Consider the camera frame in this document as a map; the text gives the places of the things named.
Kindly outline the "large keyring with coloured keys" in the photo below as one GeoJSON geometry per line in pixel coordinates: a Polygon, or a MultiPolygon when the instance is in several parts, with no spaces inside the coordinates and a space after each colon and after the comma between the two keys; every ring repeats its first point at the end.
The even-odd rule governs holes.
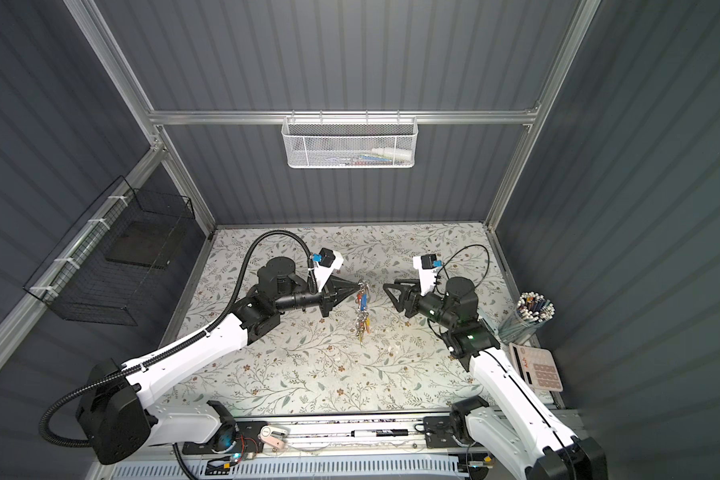
{"type": "Polygon", "coordinates": [[[355,303],[357,307],[355,336],[362,343],[365,336],[370,333],[370,287],[366,282],[359,284],[355,303]]]}

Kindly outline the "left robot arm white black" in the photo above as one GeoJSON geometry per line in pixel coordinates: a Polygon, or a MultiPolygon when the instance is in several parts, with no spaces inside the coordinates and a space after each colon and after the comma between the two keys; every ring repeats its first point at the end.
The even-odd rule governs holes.
{"type": "Polygon", "coordinates": [[[257,272],[258,282],[233,303],[216,328],[194,332],[185,349],[173,342],[129,361],[135,372],[85,393],[76,418],[98,461],[118,463],[143,447],[175,443],[205,444],[217,452],[236,450],[236,421],[220,402],[198,406],[161,406],[160,398],[176,384],[221,357],[241,350],[280,324],[289,310],[319,309],[322,316],[361,288],[316,267],[317,291],[295,272],[286,257],[269,260],[257,272]]]}

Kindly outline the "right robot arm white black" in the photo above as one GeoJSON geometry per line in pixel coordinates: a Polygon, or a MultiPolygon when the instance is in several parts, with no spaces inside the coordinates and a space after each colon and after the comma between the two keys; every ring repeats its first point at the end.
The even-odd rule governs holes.
{"type": "Polygon", "coordinates": [[[395,309],[441,326],[438,337],[448,353],[487,391],[453,404],[454,435],[485,447],[516,479],[606,479],[604,449],[580,438],[549,410],[513,368],[501,343],[481,317],[474,283],[447,280],[444,294],[418,280],[386,283],[395,309]]]}

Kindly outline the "clear cup of pens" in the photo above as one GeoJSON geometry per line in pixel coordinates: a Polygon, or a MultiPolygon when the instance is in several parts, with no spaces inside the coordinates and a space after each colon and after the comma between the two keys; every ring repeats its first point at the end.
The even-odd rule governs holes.
{"type": "Polygon", "coordinates": [[[521,293],[498,328],[499,339],[506,344],[521,344],[555,315],[555,305],[536,292],[521,293]]]}

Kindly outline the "white bottle in basket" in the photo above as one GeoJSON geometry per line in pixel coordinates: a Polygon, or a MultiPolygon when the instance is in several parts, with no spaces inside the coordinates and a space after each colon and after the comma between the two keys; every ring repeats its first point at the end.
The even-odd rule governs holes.
{"type": "Polygon", "coordinates": [[[371,150],[371,154],[376,157],[390,160],[395,164],[412,162],[414,159],[414,153],[412,150],[395,147],[373,148],[371,150]]]}

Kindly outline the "black marker pen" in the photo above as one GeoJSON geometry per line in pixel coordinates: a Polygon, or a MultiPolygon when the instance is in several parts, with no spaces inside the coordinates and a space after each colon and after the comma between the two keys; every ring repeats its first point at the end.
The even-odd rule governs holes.
{"type": "Polygon", "coordinates": [[[407,437],[408,435],[407,429],[363,429],[350,432],[350,436],[353,438],[407,437]]]}

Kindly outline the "pink calculator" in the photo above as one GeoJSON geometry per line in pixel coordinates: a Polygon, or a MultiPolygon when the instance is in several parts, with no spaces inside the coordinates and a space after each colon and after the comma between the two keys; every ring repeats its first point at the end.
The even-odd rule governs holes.
{"type": "Polygon", "coordinates": [[[510,344],[509,358],[520,377],[533,389],[564,390],[552,353],[526,345],[510,344]]]}

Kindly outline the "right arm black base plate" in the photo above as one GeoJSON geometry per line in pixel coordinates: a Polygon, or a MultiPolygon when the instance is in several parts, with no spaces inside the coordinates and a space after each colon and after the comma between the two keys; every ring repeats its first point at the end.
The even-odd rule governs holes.
{"type": "Polygon", "coordinates": [[[422,432],[428,449],[483,447],[493,451],[500,446],[500,438],[484,422],[490,418],[488,410],[475,410],[465,416],[429,415],[422,419],[422,432]]]}

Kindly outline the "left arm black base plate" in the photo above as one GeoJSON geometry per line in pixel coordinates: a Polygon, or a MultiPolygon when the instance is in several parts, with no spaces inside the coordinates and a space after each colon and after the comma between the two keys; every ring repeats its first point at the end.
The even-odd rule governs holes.
{"type": "Polygon", "coordinates": [[[261,430],[268,426],[264,421],[242,421],[235,426],[223,425],[219,433],[203,444],[186,442],[181,447],[183,455],[232,455],[237,453],[261,453],[263,443],[261,430]]]}

